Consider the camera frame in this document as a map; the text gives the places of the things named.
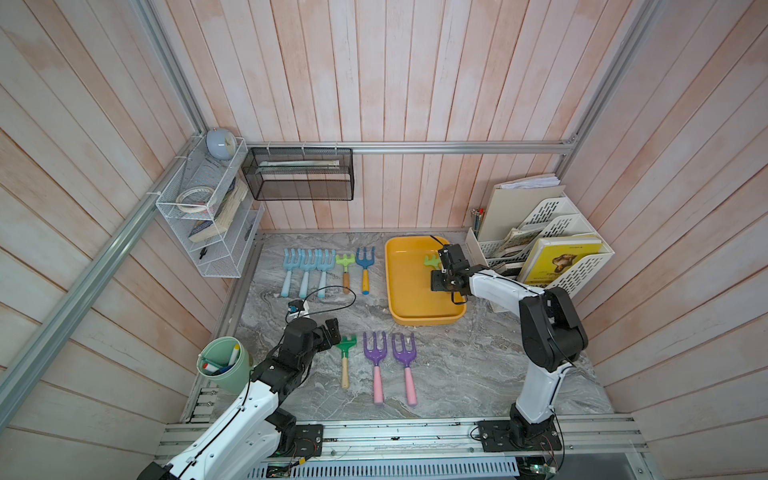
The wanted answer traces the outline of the light blue hand rake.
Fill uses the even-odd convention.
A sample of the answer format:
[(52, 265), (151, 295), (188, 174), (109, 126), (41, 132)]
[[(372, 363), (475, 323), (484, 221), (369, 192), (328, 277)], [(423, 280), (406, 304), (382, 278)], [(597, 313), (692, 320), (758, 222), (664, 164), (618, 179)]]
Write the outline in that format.
[(305, 249), (299, 252), (299, 268), (303, 271), (299, 297), (305, 299), (308, 295), (310, 273), (318, 268), (319, 250)]
[(301, 251), (297, 251), (295, 248), (284, 250), (283, 269), (285, 270), (285, 277), (282, 284), (280, 295), (282, 297), (288, 297), (292, 281), (292, 272), (299, 268), (301, 261)]
[(323, 299), (326, 295), (327, 288), (327, 273), (335, 266), (336, 251), (332, 250), (317, 250), (317, 270), (321, 272), (319, 286), (317, 289), (317, 297)]

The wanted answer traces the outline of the lime rake wooden handle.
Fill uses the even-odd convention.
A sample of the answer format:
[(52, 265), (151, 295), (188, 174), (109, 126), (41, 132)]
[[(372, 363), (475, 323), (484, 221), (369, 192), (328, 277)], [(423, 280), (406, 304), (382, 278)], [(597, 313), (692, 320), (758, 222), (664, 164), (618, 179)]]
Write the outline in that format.
[(342, 267), (342, 285), (347, 293), (351, 293), (349, 267), (356, 262), (355, 257), (348, 254), (337, 254), (335, 263)]

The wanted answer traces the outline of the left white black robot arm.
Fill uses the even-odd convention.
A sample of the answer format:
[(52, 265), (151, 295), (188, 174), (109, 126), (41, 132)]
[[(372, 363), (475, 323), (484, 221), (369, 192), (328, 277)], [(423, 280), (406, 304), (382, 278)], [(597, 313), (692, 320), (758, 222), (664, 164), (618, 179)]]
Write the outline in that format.
[(295, 453), (296, 418), (280, 405), (304, 381), (314, 356), (339, 344), (335, 318), (288, 322), (278, 345), (251, 371), (249, 383), (196, 441), (165, 465), (150, 463), (141, 479), (242, 479), (279, 451)]

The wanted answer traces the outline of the green hand rake wooden handle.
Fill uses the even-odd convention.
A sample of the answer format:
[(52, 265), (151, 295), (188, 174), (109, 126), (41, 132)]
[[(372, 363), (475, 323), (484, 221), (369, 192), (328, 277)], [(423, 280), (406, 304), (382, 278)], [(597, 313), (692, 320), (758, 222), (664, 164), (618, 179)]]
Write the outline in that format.
[(438, 255), (426, 255), (423, 264), (433, 270), (442, 269), (442, 262)]

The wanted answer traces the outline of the yellow plastic storage box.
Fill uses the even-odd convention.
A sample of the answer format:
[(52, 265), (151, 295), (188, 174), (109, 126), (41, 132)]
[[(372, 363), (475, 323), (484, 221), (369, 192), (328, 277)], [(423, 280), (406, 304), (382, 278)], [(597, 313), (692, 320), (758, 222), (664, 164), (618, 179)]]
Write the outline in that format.
[(385, 271), (390, 313), (399, 325), (409, 327), (449, 325), (467, 311), (464, 298), (430, 290), (433, 269), (423, 264), (426, 255), (438, 255), (444, 237), (401, 236), (385, 245)]

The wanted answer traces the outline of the purple hand rake pink handle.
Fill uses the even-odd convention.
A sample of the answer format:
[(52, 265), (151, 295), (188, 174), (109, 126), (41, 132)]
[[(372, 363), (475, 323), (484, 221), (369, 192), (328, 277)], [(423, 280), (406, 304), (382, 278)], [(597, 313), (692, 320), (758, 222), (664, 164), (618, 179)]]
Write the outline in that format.
[(411, 369), (411, 363), (417, 358), (415, 336), (411, 333), (405, 336), (402, 333), (393, 333), (391, 338), (392, 354), (403, 365), (406, 400), (409, 406), (418, 404), (417, 391)]

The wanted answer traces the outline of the dark green hand rake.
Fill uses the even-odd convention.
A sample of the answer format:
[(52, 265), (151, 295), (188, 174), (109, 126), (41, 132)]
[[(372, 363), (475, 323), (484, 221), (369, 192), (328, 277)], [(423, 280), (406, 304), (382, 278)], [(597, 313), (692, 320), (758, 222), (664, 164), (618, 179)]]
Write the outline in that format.
[(355, 335), (351, 335), (350, 337), (342, 336), (340, 342), (337, 344), (337, 348), (341, 352), (341, 387), (345, 390), (350, 387), (349, 353), (356, 344), (357, 337)]

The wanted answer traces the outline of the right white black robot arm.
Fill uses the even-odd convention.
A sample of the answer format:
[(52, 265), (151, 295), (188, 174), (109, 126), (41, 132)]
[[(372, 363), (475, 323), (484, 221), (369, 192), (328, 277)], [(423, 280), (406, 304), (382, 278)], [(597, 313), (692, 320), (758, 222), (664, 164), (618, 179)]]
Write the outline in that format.
[(472, 265), (457, 244), (438, 250), (441, 268), (431, 273), (435, 292), (488, 300), (520, 320), (528, 367), (510, 418), (477, 423), (476, 439), (486, 452), (555, 451), (561, 447), (554, 403), (567, 372), (588, 346), (588, 336), (570, 295), (542, 289)]

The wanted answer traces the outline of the blue hand rake yellow handle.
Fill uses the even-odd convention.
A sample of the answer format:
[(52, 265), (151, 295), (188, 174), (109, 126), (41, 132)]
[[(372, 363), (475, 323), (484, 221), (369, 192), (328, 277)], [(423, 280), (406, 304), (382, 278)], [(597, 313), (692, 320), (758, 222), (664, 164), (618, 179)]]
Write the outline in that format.
[(362, 268), (361, 289), (363, 295), (370, 293), (370, 273), (369, 269), (375, 263), (375, 248), (363, 247), (356, 250), (356, 264)]

